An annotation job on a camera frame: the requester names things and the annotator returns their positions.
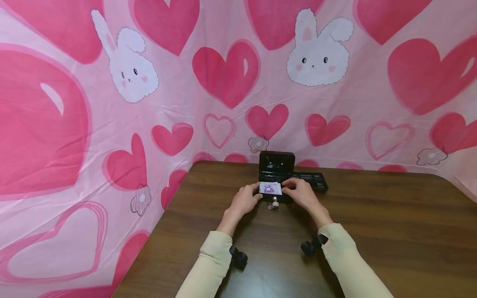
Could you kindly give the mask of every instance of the open box lid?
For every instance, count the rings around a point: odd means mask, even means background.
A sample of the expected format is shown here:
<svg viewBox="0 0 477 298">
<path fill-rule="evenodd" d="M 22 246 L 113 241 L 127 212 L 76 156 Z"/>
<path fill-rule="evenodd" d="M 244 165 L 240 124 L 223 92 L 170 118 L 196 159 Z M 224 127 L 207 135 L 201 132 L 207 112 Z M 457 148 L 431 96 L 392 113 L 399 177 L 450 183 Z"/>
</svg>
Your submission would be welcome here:
<svg viewBox="0 0 477 298">
<path fill-rule="evenodd" d="M 295 167 L 295 154 L 291 152 L 260 152 L 259 176 L 291 177 Z"/>
</svg>

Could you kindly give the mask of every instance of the pink heart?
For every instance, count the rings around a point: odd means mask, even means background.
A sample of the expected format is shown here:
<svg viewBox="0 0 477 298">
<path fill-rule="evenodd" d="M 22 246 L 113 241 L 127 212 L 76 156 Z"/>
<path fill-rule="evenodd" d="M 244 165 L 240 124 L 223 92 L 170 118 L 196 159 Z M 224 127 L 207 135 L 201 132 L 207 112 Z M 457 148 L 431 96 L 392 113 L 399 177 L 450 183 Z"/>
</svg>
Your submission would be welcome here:
<svg viewBox="0 0 477 298">
<path fill-rule="evenodd" d="M 346 169 L 346 170 L 364 170 L 362 166 L 359 164 L 355 163 L 340 163 L 339 165 L 336 166 L 337 169 Z"/>
<path fill-rule="evenodd" d="M 111 297 L 119 286 L 127 271 L 149 238 L 149 232 L 140 230 L 132 234 L 119 253 L 116 263 L 113 282 L 109 286 L 77 288 L 48 292 L 38 298 L 84 298 L 84 297 Z"/>
<path fill-rule="evenodd" d="M 407 169 L 402 165 L 398 164 L 388 164 L 383 166 L 378 170 L 378 172 L 398 172 L 398 173 L 407 173 Z"/>
<path fill-rule="evenodd" d="M 380 45 L 421 13 L 432 0 L 354 0 L 354 18 Z"/>
<path fill-rule="evenodd" d="M 61 230 L 64 223 L 68 220 L 68 218 L 73 213 L 83 208 L 89 209 L 92 212 L 94 212 L 98 221 L 98 231 L 97 231 L 96 244 L 95 244 L 95 250 L 94 250 L 94 260 L 93 260 L 93 265 L 90 269 L 85 270 L 83 272 L 77 272 L 74 274 L 68 274 L 64 276 L 39 277 L 39 278 L 19 277 L 19 276 L 13 275 L 9 271 L 10 260 L 16 254 L 26 249 L 27 247 L 42 241 L 48 241 L 50 239 L 52 239 L 53 242 L 56 240 L 57 243 L 62 243 L 60 240 L 54 239 L 54 238 L 58 235 L 59 231 Z M 20 239 L 8 245 L 4 249 L 0 250 L 0 280 L 9 284 L 18 284 L 18 285 L 50 284 L 52 282 L 63 282 L 63 281 L 73 280 L 76 278 L 87 276 L 95 272 L 99 267 L 101 250 L 103 249 L 104 238 L 106 236 L 107 224 L 108 224 L 108 214 L 105 208 L 99 203 L 88 201 L 88 202 L 81 202 L 72 206 L 71 208 L 69 208 L 68 210 L 66 210 L 60 215 L 60 217 L 58 218 L 58 221 L 56 222 L 52 230 L 48 232 L 39 233 L 36 235 L 25 237 L 23 239 Z M 51 249 L 58 249 L 58 250 L 65 249 L 64 247 L 56 246 L 54 243 L 52 243 L 49 246 L 51 247 Z"/>
<path fill-rule="evenodd" d="M 129 0 L 135 24 L 158 46 L 179 56 L 196 27 L 199 0 Z"/>
<path fill-rule="evenodd" d="M 122 191 L 136 190 L 147 185 L 146 155 L 138 134 L 131 138 L 132 154 L 125 150 L 110 153 L 104 160 L 103 174 L 108 182 Z"/>
<path fill-rule="evenodd" d="M 477 120 L 466 125 L 459 113 L 446 113 L 436 120 L 429 137 L 446 154 L 477 146 Z"/>
<path fill-rule="evenodd" d="M 415 115 L 427 114 L 477 78 L 477 35 L 458 44 L 442 60 L 432 42 L 405 41 L 389 56 L 388 78 L 403 107 Z"/>
<path fill-rule="evenodd" d="M 201 151 L 196 154 L 196 156 L 194 157 L 194 163 L 202 160 L 213 162 L 217 161 L 217 159 L 212 154 L 204 151 Z M 250 160 L 245 155 L 242 155 L 240 153 L 231 153 L 225 157 L 224 162 L 249 164 Z"/>
<path fill-rule="evenodd" d="M 161 125 L 151 130 L 154 143 L 167 156 L 174 156 L 189 145 L 194 129 L 187 123 L 176 123 L 172 126 L 172 133 Z"/>
<path fill-rule="evenodd" d="M 264 108 L 254 105 L 247 111 L 245 119 L 251 131 L 270 140 L 287 121 L 288 108 L 284 104 L 278 104 L 268 114 Z"/>
<path fill-rule="evenodd" d="M 186 176 L 186 170 L 173 171 L 172 174 L 169 176 L 169 186 L 164 187 L 161 192 L 161 205 L 164 210 L 166 210 L 167 206 L 169 206 L 169 203 L 171 202 L 172 198 L 176 194 L 177 190 L 179 189 Z"/>
<path fill-rule="evenodd" d="M 255 86 L 260 58 L 249 41 L 239 40 L 230 47 L 226 60 L 212 48 L 200 48 L 192 59 L 192 68 L 210 95 L 234 109 Z"/>
<path fill-rule="evenodd" d="M 0 44 L 0 63 L 0 195 L 12 195 L 0 201 L 74 185 L 91 122 L 80 83 L 57 61 L 19 45 Z"/>
<path fill-rule="evenodd" d="M 325 145 L 350 128 L 351 120 L 347 116 L 335 116 L 326 123 L 325 118 L 319 114 L 311 114 L 305 120 L 306 135 L 313 146 Z"/>
<path fill-rule="evenodd" d="M 295 37 L 298 13 L 311 8 L 316 14 L 324 0 L 244 0 L 255 34 L 269 51 L 289 43 Z"/>
<path fill-rule="evenodd" d="M 305 159 L 296 164 L 296 166 L 305 166 L 310 168 L 319 168 L 320 164 L 312 159 Z"/>
<path fill-rule="evenodd" d="M 376 129 L 380 129 L 379 135 L 373 136 L 373 132 Z M 392 126 L 386 121 L 378 121 L 373 123 L 366 132 L 366 148 L 372 158 L 379 160 L 409 143 L 414 138 L 414 134 L 415 129 L 411 124 L 405 123 Z M 378 142 L 378 145 L 373 145 L 372 140 Z M 380 149 L 379 155 L 375 152 L 378 148 Z"/>
<path fill-rule="evenodd" d="M 104 15 L 103 0 L 3 0 L 0 7 L 80 63 L 92 63 L 101 53 L 91 10 Z"/>
<path fill-rule="evenodd" d="M 222 116 L 219 118 L 212 113 L 204 116 L 204 119 L 202 120 L 202 128 L 204 129 L 209 141 L 218 149 L 222 149 L 222 147 L 225 146 L 225 144 L 227 144 L 231 138 L 233 138 L 235 132 L 237 131 L 237 127 L 232 118 L 227 116 Z"/>
</svg>

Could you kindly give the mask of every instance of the black clip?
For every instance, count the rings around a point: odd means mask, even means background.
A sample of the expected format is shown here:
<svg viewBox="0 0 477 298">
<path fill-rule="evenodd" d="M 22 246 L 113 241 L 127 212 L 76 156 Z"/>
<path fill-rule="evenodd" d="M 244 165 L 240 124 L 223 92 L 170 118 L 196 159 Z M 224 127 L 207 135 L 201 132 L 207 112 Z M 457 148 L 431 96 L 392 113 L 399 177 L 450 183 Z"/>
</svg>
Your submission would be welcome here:
<svg viewBox="0 0 477 298">
<path fill-rule="evenodd" d="M 232 263 L 237 269 L 243 270 L 247 265 L 247 260 L 249 259 L 244 252 L 239 251 L 235 245 L 228 250 L 232 255 Z"/>
<path fill-rule="evenodd" d="M 310 243 L 310 241 L 305 241 L 301 244 L 301 250 L 307 257 L 312 257 L 315 255 L 318 247 L 326 244 L 328 242 L 328 237 L 322 234 L 317 235 Z"/>
</svg>

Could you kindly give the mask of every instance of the hand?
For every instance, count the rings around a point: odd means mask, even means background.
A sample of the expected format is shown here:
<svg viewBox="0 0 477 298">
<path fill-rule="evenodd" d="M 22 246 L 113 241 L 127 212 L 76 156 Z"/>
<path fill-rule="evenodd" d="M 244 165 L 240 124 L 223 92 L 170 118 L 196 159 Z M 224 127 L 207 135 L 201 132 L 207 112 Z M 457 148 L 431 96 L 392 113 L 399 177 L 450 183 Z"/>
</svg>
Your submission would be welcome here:
<svg viewBox="0 0 477 298">
<path fill-rule="evenodd" d="M 253 195 L 260 182 L 241 187 L 232 199 L 232 204 L 225 210 L 224 217 L 217 227 L 217 231 L 233 237 L 237 224 L 242 217 L 252 211 L 257 202 L 263 197 L 262 194 Z"/>
<path fill-rule="evenodd" d="M 328 210 L 318 201 L 311 185 L 303 179 L 290 178 L 281 183 L 282 192 L 289 195 L 295 203 L 311 215 L 318 229 L 333 223 Z"/>
</svg>

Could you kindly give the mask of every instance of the cartoon bunny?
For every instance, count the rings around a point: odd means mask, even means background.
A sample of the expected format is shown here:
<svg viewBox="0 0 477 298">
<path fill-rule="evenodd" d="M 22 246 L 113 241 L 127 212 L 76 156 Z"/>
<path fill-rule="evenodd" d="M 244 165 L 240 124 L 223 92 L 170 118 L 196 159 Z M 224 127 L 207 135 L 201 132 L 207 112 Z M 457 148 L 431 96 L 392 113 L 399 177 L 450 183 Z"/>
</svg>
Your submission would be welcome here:
<svg viewBox="0 0 477 298">
<path fill-rule="evenodd" d="M 341 80 L 348 68 L 350 54 L 339 42 L 347 41 L 352 33 L 353 22 L 336 18 L 318 35 L 311 9 L 300 11 L 295 25 L 295 49 L 287 62 L 290 79 L 305 86 L 328 85 Z"/>
<path fill-rule="evenodd" d="M 153 64 L 139 53 L 145 51 L 143 37 L 124 27 L 114 41 L 108 24 L 98 10 L 92 10 L 94 27 L 109 57 L 109 70 L 118 92 L 129 103 L 137 103 L 153 93 L 159 78 Z"/>
</svg>

